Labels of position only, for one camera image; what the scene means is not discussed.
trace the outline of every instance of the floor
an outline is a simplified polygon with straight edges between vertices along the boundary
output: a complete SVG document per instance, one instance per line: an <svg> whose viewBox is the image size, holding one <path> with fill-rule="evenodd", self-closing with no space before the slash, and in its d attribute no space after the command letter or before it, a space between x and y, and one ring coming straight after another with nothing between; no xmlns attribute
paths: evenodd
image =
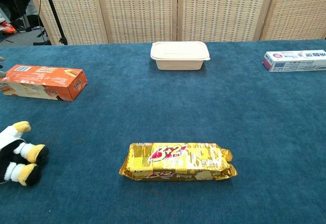
<svg viewBox="0 0 326 224"><path fill-rule="evenodd" d="M0 48L13 46L32 46L33 42L43 42L42 37L37 37L39 34L40 30L38 29L31 32L21 32L10 35L0 42Z"/></svg>

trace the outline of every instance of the teal tablecloth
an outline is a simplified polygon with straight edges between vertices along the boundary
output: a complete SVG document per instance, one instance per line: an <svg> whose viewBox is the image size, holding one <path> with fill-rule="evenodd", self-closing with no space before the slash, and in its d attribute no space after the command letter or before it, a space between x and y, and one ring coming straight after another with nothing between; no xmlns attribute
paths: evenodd
<svg viewBox="0 0 326 224"><path fill-rule="evenodd" d="M3 223L326 223L326 72L268 73L266 51L325 40L208 43L200 71L159 71L151 44L1 48L4 65L82 68L74 102L0 95L0 128L50 154L34 187L0 185ZM216 142L238 176L134 182L132 142Z"/></svg>

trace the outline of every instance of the gold foil wrapper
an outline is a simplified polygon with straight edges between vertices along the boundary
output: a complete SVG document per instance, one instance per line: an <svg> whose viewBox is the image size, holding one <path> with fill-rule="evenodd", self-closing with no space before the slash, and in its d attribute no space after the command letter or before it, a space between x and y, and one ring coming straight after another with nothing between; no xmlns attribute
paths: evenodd
<svg viewBox="0 0 326 224"><path fill-rule="evenodd" d="M223 180L237 175L232 153L209 143L133 143L119 174L136 181Z"/></svg>

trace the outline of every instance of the toothpaste box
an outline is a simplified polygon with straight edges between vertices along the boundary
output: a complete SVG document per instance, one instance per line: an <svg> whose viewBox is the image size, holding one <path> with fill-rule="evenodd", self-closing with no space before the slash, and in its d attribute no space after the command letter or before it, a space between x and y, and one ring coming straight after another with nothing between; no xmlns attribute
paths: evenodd
<svg viewBox="0 0 326 224"><path fill-rule="evenodd" d="M263 64L269 72L326 70L324 50L266 52Z"/></svg>
<svg viewBox="0 0 326 224"><path fill-rule="evenodd" d="M80 69L15 65L0 79L0 90L10 96L73 101L86 84Z"/></svg>

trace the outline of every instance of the orange cardboard box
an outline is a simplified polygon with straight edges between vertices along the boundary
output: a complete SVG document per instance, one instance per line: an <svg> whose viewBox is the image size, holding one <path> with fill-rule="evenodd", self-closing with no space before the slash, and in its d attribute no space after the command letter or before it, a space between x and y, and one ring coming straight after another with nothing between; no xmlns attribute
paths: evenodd
<svg viewBox="0 0 326 224"><path fill-rule="evenodd" d="M15 65L0 79L5 95L63 101L73 101L86 84L83 70L32 65Z"/></svg>

